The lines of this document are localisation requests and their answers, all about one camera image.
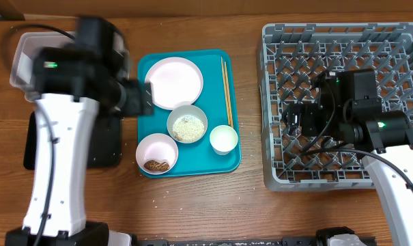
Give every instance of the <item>white bowl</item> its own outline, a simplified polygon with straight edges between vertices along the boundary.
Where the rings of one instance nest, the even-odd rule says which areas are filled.
[[[226,155],[238,144],[238,134],[230,126],[217,126],[212,129],[209,140],[215,153]]]
[[[203,89],[200,69],[182,57],[156,62],[148,70],[145,81],[152,84],[153,103],[168,110],[194,103]]]
[[[158,175],[170,171],[176,164],[179,156],[177,144],[168,135],[155,133],[145,137],[137,148],[138,166],[148,174]],[[167,162],[170,168],[165,172],[150,171],[144,167],[148,161],[155,160],[159,163]]]
[[[182,116],[185,116],[185,115],[195,116],[195,117],[198,118],[198,119],[203,123],[203,125],[205,126],[205,129],[204,129],[204,131],[203,131],[203,134],[202,134],[198,139],[196,139],[195,141],[192,141],[192,142],[179,141],[179,140],[177,140],[177,139],[175,138],[175,134],[173,133],[173,125],[174,125],[174,123],[176,122],[176,120],[177,120],[178,118],[180,118],[180,117],[182,117]],[[180,107],[178,107],[177,109],[174,109],[174,110],[170,113],[170,115],[168,116],[168,120],[167,120],[167,131],[168,131],[168,133],[170,134],[170,136],[171,136],[174,140],[176,140],[176,141],[178,141],[178,142],[180,142],[180,143],[183,143],[183,144],[189,144],[189,143],[190,143],[190,144],[191,144],[191,143],[194,143],[194,142],[198,141],[199,139],[201,139],[201,138],[205,135],[207,129],[208,129],[208,119],[206,118],[206,114],[205,114],[200,108],[198,108],[198,107],[196,107],[196,106],[194,106],[194,105],[183,105],[183,106],[180,106]]]

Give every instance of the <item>wooden chopstick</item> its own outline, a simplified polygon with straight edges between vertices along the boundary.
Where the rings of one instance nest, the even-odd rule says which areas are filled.
[[[225,101],[226,101],[226,113],[227,113],[227,124],[230,125],[231,121],[230,121],[230,113],[229,113],[229,103],[227,102],[227,86],[226,86],[226,77],[227,75],[225,74],[225,65],[223,63],[223,58],[221,58],[221,72],[223,74],[223,88],[224,88],[224,92],[225,92]]]
[[[228,105],[228,113],[227,118],[229,121],[230,126],[233,128],[233,120],[232,120],[232,106],[231,106],[231,94],[229,91],[229,77],[227,76],[227,64],[225,62],[225,89],[226,89],[226,104]]]

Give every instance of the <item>wooden table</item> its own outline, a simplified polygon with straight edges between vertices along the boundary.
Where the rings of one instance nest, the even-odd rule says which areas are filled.
[[[391,245],[374,190],[274,193],[264,187],[261,105],[255,48],[266,23],[413,22],[413,12],[283,14],[211,18],[113,19],[126,35],[135,64],[150,53],[222,49],[232,60],[241,134],[242,162],[230,174],[149,179],[133,162],[137,121],[123,121],[122,162],[87,171],[87,218],[139,239],[171,241],[281,238],[315,235],[317,229],[348,226],[361,236]],[[41,23],[72,31],[73,20]],[[0,22],[0,38],[16,25]],[[11,53],[19,35],[11,41]],[[31,196],[33,172],[23,167],[27,125],[33,105],[10,86],[0,58],[0,245],[21,226]]]

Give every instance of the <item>dish rack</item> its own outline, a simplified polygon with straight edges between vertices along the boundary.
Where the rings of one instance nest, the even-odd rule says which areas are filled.
[[[402,110],[413,127],[413,23],[267,24],[257,54],[266,187],[272,191],[374,188],[355,154],[299,157],[312,138],[303,137],[300,128],[288,135],[281,114],[290,103],[316,101],[310,78],[321,71],[372,68],[382,110]],[[327,146],[335,144],[331,140]]]

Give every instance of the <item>blue tray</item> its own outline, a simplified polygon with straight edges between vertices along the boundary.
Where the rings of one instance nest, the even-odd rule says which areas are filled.
[[[205,135],[195,143],[178,143],[179,157],[175,166],[162,175],[144,175],[150,178],[164,178],[176,176],[189,176],[199,174],[217,174],[232,172],[241,162],[241,145],[238,145],[225,156],[217,155],[209,141],[209,136],[216,126],[227,124],[227,112],[225,91],[223,86],[223,74],[221,72],[221,58],[227,63],[229,77],[229,91],[232,106],[233,127],[240,137],[238,130],[238,113],[235,102],[235,90],[231,60],[222,50],[184,51],[174,53],[162,53],[146,55],[138,64],[138,79],[145,80],[147,71],[158,61],[168,57],[183,57],[189,59],[199,67],[203,75],[203,90],[194,105],[203,110],[208,117],[208,129]],[[170,110],[154,106],[154,115],[138,117],[138,143],[153,133],[167,132],[167,118]]]

